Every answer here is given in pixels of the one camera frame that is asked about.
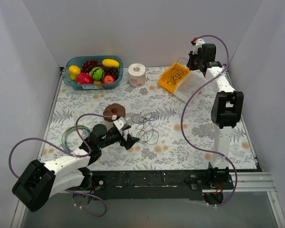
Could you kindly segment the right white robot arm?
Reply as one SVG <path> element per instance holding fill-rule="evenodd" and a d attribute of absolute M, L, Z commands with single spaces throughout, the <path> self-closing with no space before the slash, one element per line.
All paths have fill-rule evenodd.
<path fill-rule="evenodd" d="M 201 177 L 196 177 L 199 185 L 216 189 L 229 182 L 230 137 L 240 121 L 244 94 L 236 91 L 226 78 L 226 67 L 215 60 L 216 46 L 205 43 L 202 39 L 191 42 L 194 49 L 189 53 L 187 67 L 199 70 L 212 86 L 216 97 L 211 109 L 211 120 L 215 125 L 214 153 L 209 167 Z"/>

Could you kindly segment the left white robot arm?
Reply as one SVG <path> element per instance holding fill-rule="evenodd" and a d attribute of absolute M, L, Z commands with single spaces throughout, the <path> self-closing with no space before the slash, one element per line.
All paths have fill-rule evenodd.
<path fill-rule="evenodd" d="M 102 155 L 102 149 L 119 143 L 130 149 L 139 138 L 125 135 L 129 125 L 118 124 L 110 129 L 103 124 L 93 127 L 90 135 L 70 155 L 40 162 L 31 161 L 12 188 L 12 193 L 31 211 L 40 209 L 47 200 L 71 188 L 89 190 L 95 183 L 88 165 Z"/>

